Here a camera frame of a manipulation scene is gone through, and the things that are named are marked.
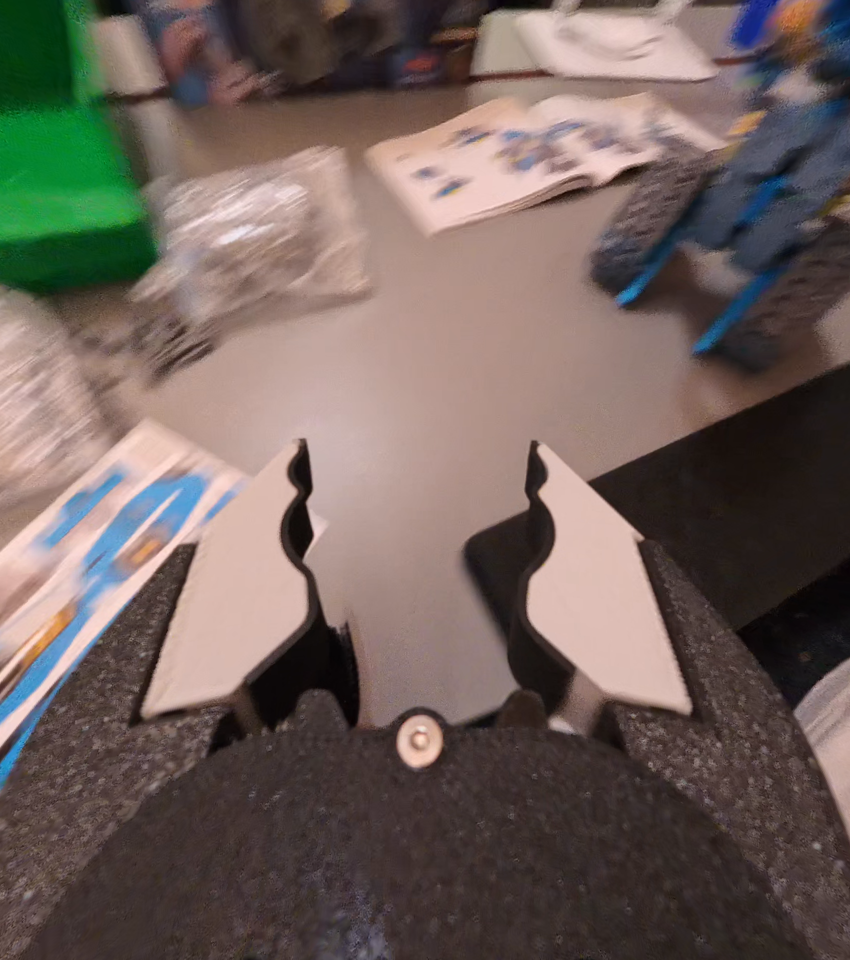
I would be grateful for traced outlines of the open instruction booklet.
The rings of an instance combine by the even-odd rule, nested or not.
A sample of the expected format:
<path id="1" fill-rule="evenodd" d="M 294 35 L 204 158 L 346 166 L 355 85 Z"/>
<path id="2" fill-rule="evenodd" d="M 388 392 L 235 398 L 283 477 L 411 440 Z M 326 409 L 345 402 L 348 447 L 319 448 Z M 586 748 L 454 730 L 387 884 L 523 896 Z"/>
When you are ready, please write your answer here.
<path id="1" fill-rule="evenodd" d="M 559 95 L 483 103 L 365 153 L 369 169 L 425 236 L 601 188 L 672 150 L 712 154 L 726 142 L 650 93 Z"/>

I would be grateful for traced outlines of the dark blue toy box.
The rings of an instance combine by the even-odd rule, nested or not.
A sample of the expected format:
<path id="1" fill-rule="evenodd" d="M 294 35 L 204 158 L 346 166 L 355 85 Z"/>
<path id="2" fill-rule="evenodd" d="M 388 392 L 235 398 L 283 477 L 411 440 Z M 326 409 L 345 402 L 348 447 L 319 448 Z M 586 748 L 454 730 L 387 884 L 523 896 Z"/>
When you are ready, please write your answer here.
<path id="1" fill-rule="evenodd" d="M 414 90 L 470 75 L 480 1 L 125 1 L 186 109 L 283 93 Z"/>

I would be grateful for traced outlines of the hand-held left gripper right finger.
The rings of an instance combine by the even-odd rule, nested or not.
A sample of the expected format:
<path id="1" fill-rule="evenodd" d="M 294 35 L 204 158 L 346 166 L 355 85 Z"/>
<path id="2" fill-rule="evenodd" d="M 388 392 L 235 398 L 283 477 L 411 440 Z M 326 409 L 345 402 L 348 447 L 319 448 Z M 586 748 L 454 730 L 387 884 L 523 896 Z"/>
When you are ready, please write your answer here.
<path id="1" fill-rule="evenodd" d="M 646 538 L 541 441 L 529 445 L 525 495 L 525 511 L 464 546 L 520 693 L 562 734 L 594 733 L 614 705 L 691 717 Z"/>

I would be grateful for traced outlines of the white desk lamp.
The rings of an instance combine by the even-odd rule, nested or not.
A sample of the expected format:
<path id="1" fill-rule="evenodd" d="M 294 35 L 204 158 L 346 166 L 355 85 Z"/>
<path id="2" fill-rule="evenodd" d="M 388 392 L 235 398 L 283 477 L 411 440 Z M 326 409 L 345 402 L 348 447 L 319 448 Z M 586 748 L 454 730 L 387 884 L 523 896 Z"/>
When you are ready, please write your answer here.
<path id="1" fill-rule="evenodd" d="M 703 82 L 718 67 L 680 26 L 690 6 L 553 2 L 546 8 L 492 11 L 479 23 L 469 78 Z"/>

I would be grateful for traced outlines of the blue toy brick robot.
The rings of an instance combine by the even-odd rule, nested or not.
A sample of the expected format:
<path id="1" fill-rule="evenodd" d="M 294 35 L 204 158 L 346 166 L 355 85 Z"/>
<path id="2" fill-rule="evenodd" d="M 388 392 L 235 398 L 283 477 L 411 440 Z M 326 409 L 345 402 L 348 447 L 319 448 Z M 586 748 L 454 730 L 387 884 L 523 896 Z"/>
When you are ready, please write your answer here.
<path id="1" fill-rule="evenodd" d="M 589 258 L 634 303 L 677 250 L 728 256 L 746 282 L 693 347 L 763 372 L 850 294 L 850 2 L 787 2 L 753 64 L 722 159 L 672 148 L 636 179 Z"/>

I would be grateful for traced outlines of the grey desk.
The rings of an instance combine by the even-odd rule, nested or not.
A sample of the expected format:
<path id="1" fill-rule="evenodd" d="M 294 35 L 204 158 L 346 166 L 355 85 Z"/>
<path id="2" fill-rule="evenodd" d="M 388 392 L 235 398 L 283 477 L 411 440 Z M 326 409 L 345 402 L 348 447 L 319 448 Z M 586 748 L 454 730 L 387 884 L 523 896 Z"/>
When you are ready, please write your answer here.
<path id="1" fill-rule="evenodd" d="M 509 77 L 177 118 L 167 151 L 186 176 L 347 150 L 371 296 L 301 316 L 254 311 L 208 358 L 122 399 L 131 424 L 153 418 L 250 475 L 307 440 L 311 505 L 329 523 L 312 569 L 328 618 L 351 627 L 365 726 L 417 706 L 468 720 L 513 689 L 462 551 L 527 505 L 532 440 L 591 479 L 850 363 L 850 298 L 763 375 L 692 359 L 731 283 L 709 260 L 688 288 L 673 261 L 617 309 L 587 284 L 585 261 L 629 192 L 623 179 L 427 238 L 365 151 L 496 98 L 646 90 L 721 136 L 741 114 L 739 81 L 736 68 L 691 84 Z"/>

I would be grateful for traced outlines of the blue and white sticker sheet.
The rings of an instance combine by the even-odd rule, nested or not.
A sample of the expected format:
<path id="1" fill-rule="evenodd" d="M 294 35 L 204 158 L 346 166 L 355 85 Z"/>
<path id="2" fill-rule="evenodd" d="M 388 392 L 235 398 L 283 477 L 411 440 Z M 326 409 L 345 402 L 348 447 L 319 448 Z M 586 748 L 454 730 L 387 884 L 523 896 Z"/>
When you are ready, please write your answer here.
<path id="1" fill-rule="evenodd" d="M 0 551 L 0 791 L 92 647 L 254 477 L 146 419 Z"/>

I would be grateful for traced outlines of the pile of grey brick connectors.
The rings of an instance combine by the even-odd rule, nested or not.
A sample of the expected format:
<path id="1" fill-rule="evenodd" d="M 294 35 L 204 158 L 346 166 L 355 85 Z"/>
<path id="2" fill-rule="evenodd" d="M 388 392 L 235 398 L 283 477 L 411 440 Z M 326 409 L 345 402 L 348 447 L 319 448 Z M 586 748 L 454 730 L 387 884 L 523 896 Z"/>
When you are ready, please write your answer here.
<path id="1" fill-rule="evenodd" d="M 107 380 L 159 382 L 214 353 L 220 342 L 206 325 L 135 302 L 100 303 L 65 321 L 77 356 Z"/>

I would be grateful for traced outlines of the green plastic bin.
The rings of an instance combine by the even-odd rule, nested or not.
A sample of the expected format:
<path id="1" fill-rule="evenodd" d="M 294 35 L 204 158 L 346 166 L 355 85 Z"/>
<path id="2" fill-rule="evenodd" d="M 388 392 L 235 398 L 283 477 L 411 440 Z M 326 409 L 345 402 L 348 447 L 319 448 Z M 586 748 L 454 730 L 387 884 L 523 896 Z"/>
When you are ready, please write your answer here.
<path id="1" fill-rule="evenodd" d="M 155 264 L 104 92 L 91 2 L 0 1 L 0 283 L 131 282 Z"/>

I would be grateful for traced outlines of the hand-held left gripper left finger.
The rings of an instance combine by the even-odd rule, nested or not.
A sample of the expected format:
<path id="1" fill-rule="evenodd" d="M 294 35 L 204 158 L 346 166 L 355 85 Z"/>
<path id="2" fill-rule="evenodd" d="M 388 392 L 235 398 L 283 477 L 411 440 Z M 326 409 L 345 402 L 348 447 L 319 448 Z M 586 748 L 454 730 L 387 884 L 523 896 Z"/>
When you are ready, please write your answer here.
<path id="1" fill-rule="evenodd" d="M 140 707 L 143 720 L 224 707 L 275 729 L 309 690 L 358 722 L 347 625 L 327 620 L 307 553 L 316 538 L 305 439 L 286 444 L 208 523 L 193 551 Z"/>

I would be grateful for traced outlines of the bubble wrap bag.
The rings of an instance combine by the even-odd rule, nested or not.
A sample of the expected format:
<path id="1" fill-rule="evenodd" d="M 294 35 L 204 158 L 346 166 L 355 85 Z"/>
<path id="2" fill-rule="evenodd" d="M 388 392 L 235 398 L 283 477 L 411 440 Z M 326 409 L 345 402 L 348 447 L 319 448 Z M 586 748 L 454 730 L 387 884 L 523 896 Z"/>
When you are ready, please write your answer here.
<path id="1" fill-rule="evenodd" d="M 158 259 L 129 293 L 214 330 L 251 308 L 352 302 L 372 291 L 347 153 L 318 146 L 215 174 L 157 180 Z"/>
<path id="2" fill-rule="evenodd" d="M 67 486 L 111 446 L 57 315 L 0 284 L 0 507 Z"/>

